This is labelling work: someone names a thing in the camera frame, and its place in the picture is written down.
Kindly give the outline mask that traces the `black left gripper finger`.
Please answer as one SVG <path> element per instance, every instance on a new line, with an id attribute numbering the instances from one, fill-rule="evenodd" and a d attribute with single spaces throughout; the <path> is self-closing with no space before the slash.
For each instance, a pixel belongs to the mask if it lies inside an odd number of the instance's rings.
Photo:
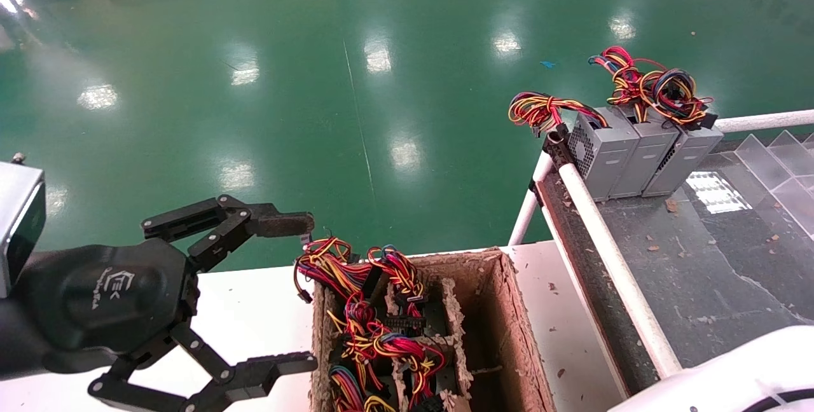
<path id="1" fill-rule="evenodd" d="M 204 233 L 187 250 L 187 258 L 197 272 L 212 270 L 253 236 L 301 238 L 314 226 L 310 212 L 279 212 L 272 203 L 249 204 L 230 195 L 161 213 L 141 224 L 144 238 L 160 238 L 168 243 Z"/>

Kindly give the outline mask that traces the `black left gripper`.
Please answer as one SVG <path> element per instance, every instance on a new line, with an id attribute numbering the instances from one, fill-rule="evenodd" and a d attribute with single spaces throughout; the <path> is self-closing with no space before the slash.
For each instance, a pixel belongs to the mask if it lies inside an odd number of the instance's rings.
<path id="1" fill-rule="evenodd" d="M 311 352 L 230 365 L 192 331 L 200 291 L 187 257 L 161 239 L 36 252 L 17 280 L 17 374 L 110 370 L 88 394 L 125 411 L 225 411 L 268 397 L 279 378 L 315 371 Z M 130 382 L 181 347 L 210 380 L 191 397 Z"/>

